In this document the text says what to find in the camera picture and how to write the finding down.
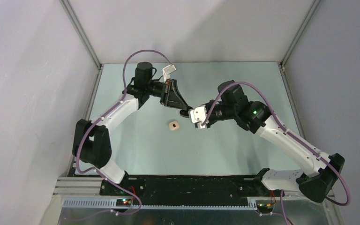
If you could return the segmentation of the beige earbud charging case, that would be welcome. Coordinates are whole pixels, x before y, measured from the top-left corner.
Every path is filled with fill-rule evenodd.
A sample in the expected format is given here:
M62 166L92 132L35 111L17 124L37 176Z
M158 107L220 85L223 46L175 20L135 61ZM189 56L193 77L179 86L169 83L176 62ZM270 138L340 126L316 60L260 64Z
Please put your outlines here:
M168 123L168 127L171 131L175 131L180 128L180 124L178 123L177 120L173 120Z

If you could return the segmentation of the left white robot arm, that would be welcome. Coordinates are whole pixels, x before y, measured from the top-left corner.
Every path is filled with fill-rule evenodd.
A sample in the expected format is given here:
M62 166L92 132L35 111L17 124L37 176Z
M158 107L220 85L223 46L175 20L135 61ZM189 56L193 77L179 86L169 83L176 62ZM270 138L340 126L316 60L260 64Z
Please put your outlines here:
M189 106L178 89L177 80L170 78L176 67L170 64L162 69L164 80L153 79L157 69L150 62L140 62L135 75L114 105L94 120L81 119L75 127L73 155L77 161L88 163L107 180L118 195L129 191L128 174L112 156L110 132L125 118L139 110L151 97L160 99L161 105L179 109L182 117L189 117Z

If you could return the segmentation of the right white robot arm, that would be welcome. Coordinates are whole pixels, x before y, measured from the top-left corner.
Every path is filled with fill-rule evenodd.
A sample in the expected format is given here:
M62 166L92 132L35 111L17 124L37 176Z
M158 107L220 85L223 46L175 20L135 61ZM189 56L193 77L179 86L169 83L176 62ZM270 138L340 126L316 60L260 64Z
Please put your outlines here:
M262 169L254 182L254 190L266 196L274 190L300 191L309 200L322 203L339 180L345 159L338 153L328 154L317 149L287 128L273 112L266 97L250 101L242 89L243 82L224 82L217 88L218 96L201 105L202 115L196 117L197 128L210 128L215 122L235 120L236 124L280 148L299 166L295 171Z

